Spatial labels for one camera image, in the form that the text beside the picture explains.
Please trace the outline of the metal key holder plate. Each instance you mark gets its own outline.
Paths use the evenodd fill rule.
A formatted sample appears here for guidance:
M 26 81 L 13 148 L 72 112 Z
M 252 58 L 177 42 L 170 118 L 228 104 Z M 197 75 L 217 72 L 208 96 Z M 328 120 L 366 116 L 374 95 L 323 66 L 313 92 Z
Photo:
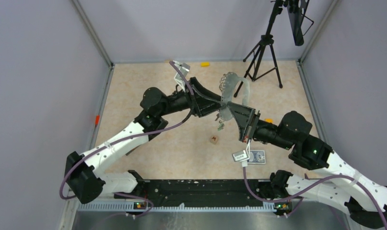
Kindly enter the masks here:
M 228 72 L 223 74 L 219 84 L 219 90 L 221 91 L 221 102 L 223 104 L 227 104 L 228 102 L 232 102 L 232 99 L 235 94 L 235 87 L 238 84 L 242 84 L 244 86 L 244 94 L 242 98 L 241 105 L 248 106 L 250 99 L 250 83 L 246 78 L 239 77 L 234 72 Z M 222 108 L 219 113 L 219 123 L 224 123 L 225 121 L 229 121 L 233 118 L 233 115 L 229 108 Z

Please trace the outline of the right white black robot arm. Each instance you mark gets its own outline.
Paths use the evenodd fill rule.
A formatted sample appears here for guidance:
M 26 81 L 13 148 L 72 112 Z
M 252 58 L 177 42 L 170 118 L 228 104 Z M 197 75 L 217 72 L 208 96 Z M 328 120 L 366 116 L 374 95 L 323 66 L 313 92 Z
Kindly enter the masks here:
M 367 228 L 387 229 L 387 186 L 370 180 L 330 145 L 310 135 L 312 124 L 301 114 L 288 112 L 279 125 L 274 125 L 260 120 L 253 108 L 228 102 L 220 117 L 236 121 L 241 142 L 259 141 L 290 150 L 290 160 L 322 176 L 311 181 L 279 170 L 270 177 L 272 194 L 265 202 L 307 198 L 335 208 Z

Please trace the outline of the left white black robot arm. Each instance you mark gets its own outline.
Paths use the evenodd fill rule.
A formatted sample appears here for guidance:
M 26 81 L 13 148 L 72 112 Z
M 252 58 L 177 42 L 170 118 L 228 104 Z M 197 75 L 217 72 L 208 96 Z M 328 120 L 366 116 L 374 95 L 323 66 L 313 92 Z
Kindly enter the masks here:
M 204 88 L 196 78 L 190 78 L 181 90 L 166 95 L 156 87 L 148 88 L 140 103 L 141 113 L 118 134 L 84 153 L 67 156 L 64 181 L 82 204 L 101 195 L 127 193 L 132 198 L 143 194 L 144 186 L 131 173 L 105 174 L 107 168 L 162 132 L 168 131 L 164 115 L 189 110 L 187 118 L 203 117 L 226 107 L 222 97 Z

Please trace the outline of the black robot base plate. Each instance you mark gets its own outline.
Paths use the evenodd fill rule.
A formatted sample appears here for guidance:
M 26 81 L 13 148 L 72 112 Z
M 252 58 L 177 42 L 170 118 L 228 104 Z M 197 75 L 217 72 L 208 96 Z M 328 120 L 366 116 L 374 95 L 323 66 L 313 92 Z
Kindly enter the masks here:
M 289 196 L 286 191 L 292 173 L 278 170 L 263 179 L 144 180 L 136 171 L 137 186 L 129 193 L 146 198 L 154 207 L 261 207 L 251 195 L 272 200 Z

